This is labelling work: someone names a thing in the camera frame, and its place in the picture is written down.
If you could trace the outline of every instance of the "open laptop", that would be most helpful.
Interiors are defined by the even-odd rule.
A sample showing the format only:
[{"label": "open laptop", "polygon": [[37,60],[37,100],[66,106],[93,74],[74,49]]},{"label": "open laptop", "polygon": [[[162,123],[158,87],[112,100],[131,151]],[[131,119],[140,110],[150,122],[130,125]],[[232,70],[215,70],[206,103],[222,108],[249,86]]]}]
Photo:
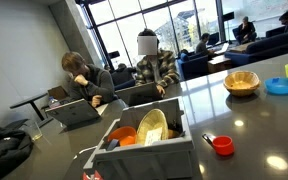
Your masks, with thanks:
[{"label": "open laptop", "polygon": [[215,51],[214,53],[218,54],[218,55],[225,53],[227,51],[229,45],[230,45],[229,43],[224,43],[222,49],[219,51]]},{"label": "open laptop", "polygon": [[45,112],[66,126],[100,117],[97,110],[85,99],[73,101],[53,109],[47,109]]},{"label": "open laptop", "polygon": [[115,91],[115,93],[129,106],[136,106],[163,99],[163,96],[158,92],[153,82]]}]

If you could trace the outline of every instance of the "blue bowl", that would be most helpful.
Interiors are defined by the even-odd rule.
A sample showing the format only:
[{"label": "blue bowl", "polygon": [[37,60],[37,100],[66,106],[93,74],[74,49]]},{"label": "blue bowl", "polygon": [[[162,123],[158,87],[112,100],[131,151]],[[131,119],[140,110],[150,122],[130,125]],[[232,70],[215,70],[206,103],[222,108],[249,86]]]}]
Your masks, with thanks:
[{"label": "blue bowl", "polygon": [[288,78],[274,77],[265,80],[266,90],[273,94],[288,94]]}]

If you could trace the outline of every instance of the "red plastic cup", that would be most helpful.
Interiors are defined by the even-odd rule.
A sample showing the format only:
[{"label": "red plastic cup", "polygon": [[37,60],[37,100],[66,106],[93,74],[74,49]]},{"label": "red plastic cup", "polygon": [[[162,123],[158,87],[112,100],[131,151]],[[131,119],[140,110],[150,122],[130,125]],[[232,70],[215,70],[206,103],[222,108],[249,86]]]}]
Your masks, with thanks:
[{"label": "red plastic cup", "polygon": [[222,156],[234,153],[233,140],[229,136],[217,136],[213,140],[213,147],[216,153]]}]

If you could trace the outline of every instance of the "orange cup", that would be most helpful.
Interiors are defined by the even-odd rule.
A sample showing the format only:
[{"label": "orange cup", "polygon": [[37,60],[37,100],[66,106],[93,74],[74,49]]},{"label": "orange cup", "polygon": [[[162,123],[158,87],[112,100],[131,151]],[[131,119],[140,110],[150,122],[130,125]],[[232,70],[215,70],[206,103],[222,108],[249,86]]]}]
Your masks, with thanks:
[{"label": "orange cup", "polygon": [[130,126],[124,126],[116,129],[108,136],[108,141],[118,139],[120,146],[135,144],[136,130]]},{"label": "orange cup", "polygon": [[222,156],[234,153],[233,140],[229,136],[217,136],[213,140],[213,147],[216,153]]}]

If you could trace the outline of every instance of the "ceiling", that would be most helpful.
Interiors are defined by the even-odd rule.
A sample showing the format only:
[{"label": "ceiling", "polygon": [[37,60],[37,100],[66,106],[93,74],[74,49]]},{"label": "ceiling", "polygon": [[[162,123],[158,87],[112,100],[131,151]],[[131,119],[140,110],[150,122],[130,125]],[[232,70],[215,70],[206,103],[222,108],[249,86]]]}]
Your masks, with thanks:
[{"label": "ceiling", "polygon": [[51,4],[64,1],[64,0],[32,0],[32,1],[49,6]]}]

